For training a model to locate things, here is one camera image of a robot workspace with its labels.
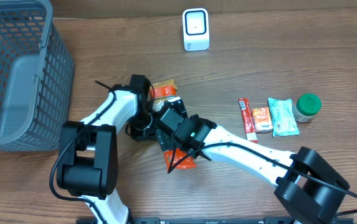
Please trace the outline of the orange spaghetti packet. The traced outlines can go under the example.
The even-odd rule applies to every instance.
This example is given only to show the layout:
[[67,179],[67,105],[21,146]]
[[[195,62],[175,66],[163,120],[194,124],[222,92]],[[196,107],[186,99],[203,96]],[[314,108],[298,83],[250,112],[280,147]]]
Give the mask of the orange spaghetti packet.
[[[154,100],[154,102],[151,104],[152,105],[152,110],[153,112],[158,112],[162,109],[164,101],[174,98],[177,95],[177,90],[178,87],[175,84],[175,80],[173,78],[154,83],[153,84],[154,90],[151,90],[151,96]],[[178,160],[182,159],[184,156],[184,152],[181,151],[179,148],[176,149],[175,152],[175,157],[174,158],[174,164],[178,162]],[[164,152],[164,159],[165,163],[167,165],[167,168],[169,168],[169,165],[171,163],[171,159],[173,157],[173,151],[172,149],[168,149],[167,152]],[[175,169],[179,170],[188,170],[188,169],[194,169],[196,168],[196,164],[194,162],[194,159],[192,158],[187,158],[184,160],[182,163],[176,166]]]

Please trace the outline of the red stick sachet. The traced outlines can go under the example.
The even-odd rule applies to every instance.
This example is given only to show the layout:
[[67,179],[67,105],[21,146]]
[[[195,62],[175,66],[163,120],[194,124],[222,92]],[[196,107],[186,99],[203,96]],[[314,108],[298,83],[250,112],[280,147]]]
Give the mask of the red stick sachet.
[[239,98],[238,103],[242,114],[246,138],[248,141],[258,143],[255,126],[251,115],[249,99]]

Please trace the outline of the small orange snack box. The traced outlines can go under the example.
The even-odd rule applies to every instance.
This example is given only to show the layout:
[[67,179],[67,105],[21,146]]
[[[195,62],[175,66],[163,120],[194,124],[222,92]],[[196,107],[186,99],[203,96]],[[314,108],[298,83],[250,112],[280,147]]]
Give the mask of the small orange snack box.
[[269,107],[252,109],[252,117],[257,133],[268,133],[273,130]]

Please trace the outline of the teal wet wipes pack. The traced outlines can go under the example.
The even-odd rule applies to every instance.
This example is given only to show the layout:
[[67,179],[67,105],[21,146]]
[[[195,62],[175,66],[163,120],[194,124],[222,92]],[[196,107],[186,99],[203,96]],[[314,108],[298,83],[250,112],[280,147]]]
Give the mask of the teal wet wipes pack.
[[268,104],[273,124],[273,137],[297,136],[300,134],[293,115],[291,99],[268,98]]

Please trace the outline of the green lid jar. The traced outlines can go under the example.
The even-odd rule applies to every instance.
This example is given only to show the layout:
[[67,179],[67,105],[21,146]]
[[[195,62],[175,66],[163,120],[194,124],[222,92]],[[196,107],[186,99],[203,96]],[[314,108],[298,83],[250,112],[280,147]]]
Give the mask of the green lid jar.
[[321,109],[319,97],[313,93],[302,95],[293,105],[293,115],[296,121],[305,123],[311,120]]

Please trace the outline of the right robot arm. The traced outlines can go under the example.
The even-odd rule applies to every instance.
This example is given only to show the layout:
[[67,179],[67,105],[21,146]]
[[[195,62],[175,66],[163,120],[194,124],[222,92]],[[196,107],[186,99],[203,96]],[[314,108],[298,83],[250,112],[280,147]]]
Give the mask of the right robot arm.
[[240,138],[198,115],[166,108],[156,126],[189,158],[236,166],[269,183],[287,212],[299,223],[331,223],[350,185],[319,153],[271,149]]

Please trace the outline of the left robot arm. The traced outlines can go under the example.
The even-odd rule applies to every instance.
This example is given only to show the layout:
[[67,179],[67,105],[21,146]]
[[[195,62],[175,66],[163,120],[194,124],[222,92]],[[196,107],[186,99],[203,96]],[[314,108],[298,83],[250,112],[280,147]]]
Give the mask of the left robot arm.
[[116,190],[117,134],[125,124],[136,136],[151,127],[150,89],[144,75],[132,75],[128,85],[109,87],[107,99],[90,116],[62,126],[49,187],[59,199],[86,203],[94,223],[134,223]]

